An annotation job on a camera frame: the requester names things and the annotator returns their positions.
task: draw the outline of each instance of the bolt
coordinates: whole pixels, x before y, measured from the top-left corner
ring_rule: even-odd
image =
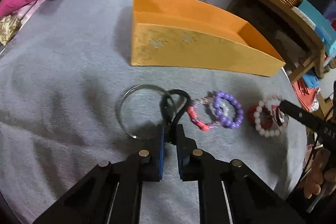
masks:
[[[243,165],[243,162],[241,160],[233,160],[232,165],[235,167],[241,167]]]
[[[202,156],[203,155],[203,151],[200,149],[194,149],[193,150],[193,155],[194,156]]]
[[[140,157],[147,157],[148,155],[149,155],[149,151],[148,150],[143,149],[143,150],[139,151],[139,156]]]
[[[100,167],[106,167],[106,166],[108,166],[108,164],[109,164],[108,160],[101,160],[100,162],[98,162],[98,165]]]

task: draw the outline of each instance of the patterned fabric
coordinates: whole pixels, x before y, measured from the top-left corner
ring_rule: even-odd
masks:
[[[0,42],[6,45],[21,27],[21,22],[16,16],[6,16],[0,20]]]

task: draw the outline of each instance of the bed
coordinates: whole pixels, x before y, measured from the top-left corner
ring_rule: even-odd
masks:
[[[99,160],[137,151],[115,108],[139,84],[182,89],[192,99],[232,93],[246,111],[271,93],[297,104],[283,70],[274,77],[177,67],[130,66],[132,0],[45,0],[0,55],[0,191],[22,223],[32,223]],[[129,131],[161,122],[155,92],[143,90],[123,108]],[[302,171],[305,128],[264,138],[245,119],[210,133],[185,114],[185,134],[219,160],[241,159],[286,198]],[[160,183],[145,183],[140,223],[199,223],[197,183],[179,180],[176,150],[165,146]]]

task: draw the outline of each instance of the white bead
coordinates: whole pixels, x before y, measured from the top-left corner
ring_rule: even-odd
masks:
[[[260,131],[260,130],[261,130],[261,125],[260,125],[260,124],[256,124],[255,129],[256,129],[257,131]]]

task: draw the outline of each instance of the yellow box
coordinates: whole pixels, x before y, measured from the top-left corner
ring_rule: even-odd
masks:
[[[132,66],[273,76],[285,64],[247,21],[199,0],[133,0]]]

